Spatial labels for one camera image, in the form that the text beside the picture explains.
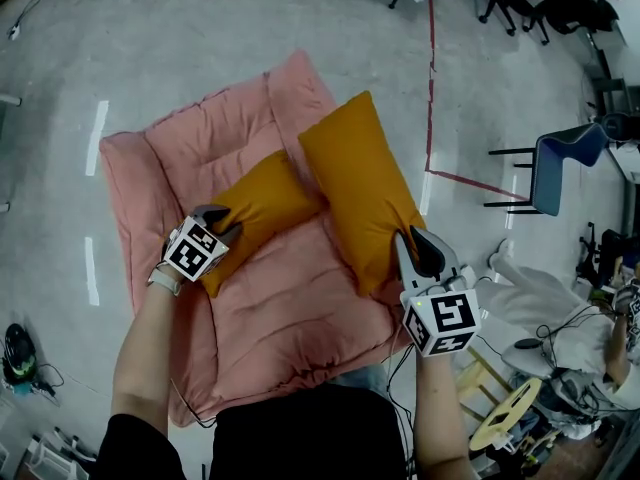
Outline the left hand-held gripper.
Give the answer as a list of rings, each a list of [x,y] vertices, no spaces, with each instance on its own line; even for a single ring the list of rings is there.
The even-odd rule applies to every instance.
[[[222,205],[196,207],[170,232],[163,245],[162,261],[190,281],[208,274],[242,234],[241,222],[218,234],[212,230],[212,226],[229,213],[230,209]]]

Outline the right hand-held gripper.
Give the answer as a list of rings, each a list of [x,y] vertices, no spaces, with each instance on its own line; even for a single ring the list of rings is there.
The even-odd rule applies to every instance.
[[[403,285],[402,324],[424,358],[465,350],[481,329],[475,289],[454,250],[436,234],[410,227],[409,239],[397,231],[394,247]]]

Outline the pink quilted duvet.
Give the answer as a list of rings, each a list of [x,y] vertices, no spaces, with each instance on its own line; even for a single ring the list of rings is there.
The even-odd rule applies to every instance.
[[[187,213],[214,203],[256,164],[283,150],[321,214],[264,246],[281,284],[226,283],[211,298],[201,281],[178,296],[169,419],[179,427],[222,410],[312,388],[384,359],[407,342],[397,332],[390,280],[358,292],[330,207],[299,135],[337,108],[308,54],[172,112],[139,132],[104,138],[100,156],[135,309],[160,247]]]

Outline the person's right forearm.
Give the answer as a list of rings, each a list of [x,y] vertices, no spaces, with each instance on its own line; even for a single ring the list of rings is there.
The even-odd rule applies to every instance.
[[[449,355],[416,357],[413,436],[419,480],[476,480]]]

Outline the person's left forearm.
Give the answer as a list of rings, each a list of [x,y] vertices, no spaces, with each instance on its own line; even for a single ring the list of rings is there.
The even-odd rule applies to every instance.
[[[153,282],[120,349],[111,413],[127,414],[168,433],[170,351],[177,297]]]

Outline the beige wristband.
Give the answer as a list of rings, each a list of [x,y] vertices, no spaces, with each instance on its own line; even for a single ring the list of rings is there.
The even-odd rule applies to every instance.
[[[180,281],[163,272],[159,267],[155,267],[147,279],[147,286],[154,284],[163,287],[174,297],[179,295],[182,287],[182,283]]]

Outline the blue chair with black legs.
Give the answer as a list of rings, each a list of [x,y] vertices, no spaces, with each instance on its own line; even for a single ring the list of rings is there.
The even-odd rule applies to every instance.
[[[488,208],[513,207],[509,214],[559,214],[563,184],[563,163],[572,159],[593,167],[609,142],[600,124],[592,123],[540,136],[534,147],[498,149],[489,156],[530,154],[531,161],[515,164],[531,171],[529,197],[524,201],[490,202]]]

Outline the round wooden stool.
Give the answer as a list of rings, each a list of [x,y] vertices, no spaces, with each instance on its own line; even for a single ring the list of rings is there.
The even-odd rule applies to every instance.
[[[532,409],[542,381],[519,378],[516,370],[490,350],[469,348],[456,356],[454,375],[472,452],[488,447],[515,449],[513,429]]]

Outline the person's black shirt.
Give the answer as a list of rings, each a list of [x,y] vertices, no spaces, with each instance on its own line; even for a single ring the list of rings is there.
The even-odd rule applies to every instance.
[[[90,480],[186,480],[167,437],[130,415],[110,418]],[[406,480],[390,401],[325,383],[221,411],[208,480]]]

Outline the black and green helmet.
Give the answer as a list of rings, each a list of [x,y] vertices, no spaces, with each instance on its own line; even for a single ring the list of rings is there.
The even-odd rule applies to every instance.
[[[12,386],[31,382],[36,374],[35,345],[28,332],[17,323],[6,330],[2,367],[5,380]]]

